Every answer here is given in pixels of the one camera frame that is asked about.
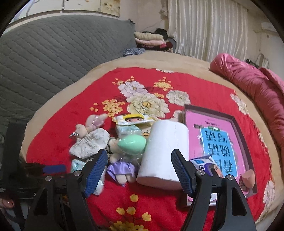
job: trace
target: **toilet paper roll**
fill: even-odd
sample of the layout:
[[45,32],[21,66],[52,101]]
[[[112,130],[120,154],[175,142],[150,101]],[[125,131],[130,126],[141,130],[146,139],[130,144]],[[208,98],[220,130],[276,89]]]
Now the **toilet paper roll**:
[[180,190],[181,185],[171,161],[174,149],[179,149],[188,160],[188,128],[170,120],[155,122],[142,157],[137,182],[165,190]]

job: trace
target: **cartoon face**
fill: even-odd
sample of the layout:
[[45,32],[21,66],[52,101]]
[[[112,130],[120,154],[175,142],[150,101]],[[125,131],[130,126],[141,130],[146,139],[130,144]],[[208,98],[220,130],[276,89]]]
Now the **cartoon face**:
[[222,172],[218,168],[217,165],[212,164],[212,163],[205,163],[205,164],[200,164],[199,169],[203,170],[210,176],[218,176],[218,177],[223,177]]
[[133,118],[126,118],[125,121],[126,122],[137,122],[137,121],[142,121],[143,118],[141,117],[133,117]]

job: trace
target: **plush doll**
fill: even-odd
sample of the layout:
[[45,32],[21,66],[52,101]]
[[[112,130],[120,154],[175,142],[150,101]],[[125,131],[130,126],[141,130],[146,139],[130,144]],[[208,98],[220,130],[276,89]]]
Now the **plush doll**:
[[69,137],[76,138],[76,143],[70,148],[69,153],[85,159],[104,149],[109,141],[109,133],[100,128],[104,124],[106,114],[90,115],[86,120],[86,126],[77,124],[76,130]]
[[125,185],[128,181],[133,183],[136,181],[135,166],[132,163],[122,161],[123,151],[118,147],[119,140],[113,138],[109,141],[110,151],[113,153],[110,158],[110,165],[107,173],[120,185]]

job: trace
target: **blue gripper pad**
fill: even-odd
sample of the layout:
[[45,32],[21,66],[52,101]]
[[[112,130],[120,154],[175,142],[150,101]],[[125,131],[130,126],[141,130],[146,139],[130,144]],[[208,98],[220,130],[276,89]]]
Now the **blue gripper pad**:
[[83,169],[81,191],[89,197],[96,190],[99,180],[107,164],[107,152],[100,149],[92,161],[88,161]]
[[193,177],[195,181],[195,167],[193,166],[194,169],[191,169],[193,171],[186,170],[187,167],[192,167],[190,166],[190,164],[192,163],[190,161],[186,161],[178,149],[172,151],[171,160],[183,191],[186,194],[191,195],[195,190],[195,185],[192,184],[192,178],[190,177],[189,172],[193,172]]

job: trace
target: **gray quilt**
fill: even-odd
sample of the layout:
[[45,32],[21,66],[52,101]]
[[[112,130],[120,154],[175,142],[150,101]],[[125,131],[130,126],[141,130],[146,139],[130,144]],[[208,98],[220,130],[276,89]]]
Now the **gray quilt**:
[[136,47],[130,21],[92,15],[35,20],[0,38],[0,135],[29,120],[56,93],[97,65]]

